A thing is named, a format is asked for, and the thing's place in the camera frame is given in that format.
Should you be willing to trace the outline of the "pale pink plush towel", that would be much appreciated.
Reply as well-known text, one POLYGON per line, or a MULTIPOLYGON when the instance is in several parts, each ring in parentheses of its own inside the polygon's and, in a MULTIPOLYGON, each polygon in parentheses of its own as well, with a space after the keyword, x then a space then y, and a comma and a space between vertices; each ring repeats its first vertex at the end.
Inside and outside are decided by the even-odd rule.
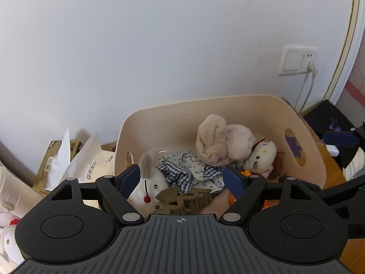
POLYGON ((246 160, 256 142, 252 131, 240 124, 227 124, 225 118, 210 114, 197 129, 196 153, 210 166, 226 166, 246 160))

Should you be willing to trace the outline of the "brown hair claw clip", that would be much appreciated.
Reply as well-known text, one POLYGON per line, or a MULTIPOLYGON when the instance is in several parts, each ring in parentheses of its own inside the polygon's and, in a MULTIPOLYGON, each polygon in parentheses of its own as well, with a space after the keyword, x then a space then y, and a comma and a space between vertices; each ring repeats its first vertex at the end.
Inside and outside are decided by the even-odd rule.
POLYGON ((210 189, 192 189, 178 194, 177 186, 161 191, 156 199, 160 205, 153 214, 160 215, 197 215, 212 203, 210 189))

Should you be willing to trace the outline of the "blue checkered floral cloth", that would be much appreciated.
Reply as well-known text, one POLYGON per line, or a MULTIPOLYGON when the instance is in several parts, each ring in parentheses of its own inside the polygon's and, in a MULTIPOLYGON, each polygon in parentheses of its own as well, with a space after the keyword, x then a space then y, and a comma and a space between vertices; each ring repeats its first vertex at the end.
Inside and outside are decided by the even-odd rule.
POLYGON ((222 167, 205 164, 194 152, 175 152, 162 156, 156 168, 168 185, 176 186, 179 194, 192 189, 209 189, 212 194, 224 188, 222 167))

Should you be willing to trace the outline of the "black mouse pad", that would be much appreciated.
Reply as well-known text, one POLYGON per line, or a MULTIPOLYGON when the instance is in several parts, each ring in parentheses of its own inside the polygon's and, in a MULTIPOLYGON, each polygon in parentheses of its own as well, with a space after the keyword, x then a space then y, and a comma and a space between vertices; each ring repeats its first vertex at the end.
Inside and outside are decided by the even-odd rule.
POLYGON ((304 119, 320 140, 328 131, 348 132, 354 127, 345 115, 328 100, 322 101, 314 109, 306 113, 304 119))

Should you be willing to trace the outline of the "white plush toy on floor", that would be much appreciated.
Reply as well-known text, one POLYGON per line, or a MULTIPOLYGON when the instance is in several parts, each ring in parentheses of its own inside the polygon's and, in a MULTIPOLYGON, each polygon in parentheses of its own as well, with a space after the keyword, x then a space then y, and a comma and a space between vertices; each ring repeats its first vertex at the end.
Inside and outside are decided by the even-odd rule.
POLYGON ((15 239, 19 219, 11 213, 1 213, 1 273, 11 273, 24 262, 15 239))

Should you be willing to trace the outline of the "olive tissue box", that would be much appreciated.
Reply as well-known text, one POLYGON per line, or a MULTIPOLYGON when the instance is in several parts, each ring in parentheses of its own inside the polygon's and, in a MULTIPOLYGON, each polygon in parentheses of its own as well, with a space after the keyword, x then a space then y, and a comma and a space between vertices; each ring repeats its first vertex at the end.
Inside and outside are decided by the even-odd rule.
POLYGON ((70 140, 68 129, 62 140, 52 140, 38 169, 32 189, 43 196, 51 192, 61 182, 67 167, 82 147, 81 141, 70 140))

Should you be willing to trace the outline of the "white wall socket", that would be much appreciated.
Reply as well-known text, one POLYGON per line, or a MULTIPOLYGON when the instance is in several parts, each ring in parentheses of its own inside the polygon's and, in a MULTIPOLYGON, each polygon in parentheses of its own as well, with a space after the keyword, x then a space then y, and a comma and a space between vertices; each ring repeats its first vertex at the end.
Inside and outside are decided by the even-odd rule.
POLYGON ((319 48, 313 46, 285 46, 278 75, 294 76, 307 73, 309 63, 317 66, 318 51, 319 48))

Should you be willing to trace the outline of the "white cat plush red dress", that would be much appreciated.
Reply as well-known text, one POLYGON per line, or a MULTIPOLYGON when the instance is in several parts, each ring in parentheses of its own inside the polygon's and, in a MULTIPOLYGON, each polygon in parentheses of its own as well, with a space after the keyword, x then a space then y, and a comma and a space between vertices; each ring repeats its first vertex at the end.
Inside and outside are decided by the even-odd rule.
POLYGON ((263 138, 254 145, 249 158, 244 162, 244 172, 274 180, 282 174, 282 154, 273 141, 263 138))

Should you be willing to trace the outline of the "white thermos bottle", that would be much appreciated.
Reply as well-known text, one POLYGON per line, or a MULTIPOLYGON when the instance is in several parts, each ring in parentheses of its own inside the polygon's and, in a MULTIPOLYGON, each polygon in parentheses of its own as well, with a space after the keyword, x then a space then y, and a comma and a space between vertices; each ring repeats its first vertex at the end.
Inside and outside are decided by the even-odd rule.
POLYGON ((4 165, 0 166, 1 213, 11 213, 23 218, 43 196, 13 175, 4 165))

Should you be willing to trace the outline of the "beige plastic storage basket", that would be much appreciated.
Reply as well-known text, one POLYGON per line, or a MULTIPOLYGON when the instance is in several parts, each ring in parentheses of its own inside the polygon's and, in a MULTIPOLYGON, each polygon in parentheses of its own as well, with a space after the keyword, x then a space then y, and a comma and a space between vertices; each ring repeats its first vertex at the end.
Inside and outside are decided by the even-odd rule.
MULTIPOLYGON (((116 146, 115 174, 138 165, 149 153, 153 164, 167 154, 196 153, 197 129, 210 114, 226 119, 227 124, 248 127, 255 144, 263 138, 273 141, 283 152, 282 174, 323 187, 327 174, 319 149, 304 121, 285 101, 271 95, 242 95, 186 101, 140 110, 124 123, 116 146)), ((244 171, 243 161, 229 165, 244 171)), ((224 186, 212 194, 212 203, 200 213, 221 215, 228 208, 231 194, 224 186)))

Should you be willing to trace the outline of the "white yellow tissue box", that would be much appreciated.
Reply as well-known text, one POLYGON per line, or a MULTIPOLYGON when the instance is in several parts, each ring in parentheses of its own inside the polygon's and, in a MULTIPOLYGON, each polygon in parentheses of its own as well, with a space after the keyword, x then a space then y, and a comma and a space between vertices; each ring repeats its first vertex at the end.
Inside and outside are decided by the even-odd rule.
POLYGON ((71 177, 81 183, 95 182, 104 175, 113 175, 114 168, 115 152, 103 150, 98 134, 94 133, 71 161, 61 182, 71 177))

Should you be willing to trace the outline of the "white fluffy rabbit plush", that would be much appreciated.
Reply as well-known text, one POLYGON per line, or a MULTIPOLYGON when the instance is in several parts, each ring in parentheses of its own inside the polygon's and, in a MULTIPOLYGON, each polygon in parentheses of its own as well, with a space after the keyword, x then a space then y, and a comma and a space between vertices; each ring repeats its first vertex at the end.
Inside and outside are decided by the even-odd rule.
POLYGON ((128 202, 144 217, 161 208, 157 195, 168 188, 164 174, 156 169, 149 153, 144 153, 138 164, 141 178, 128 202))

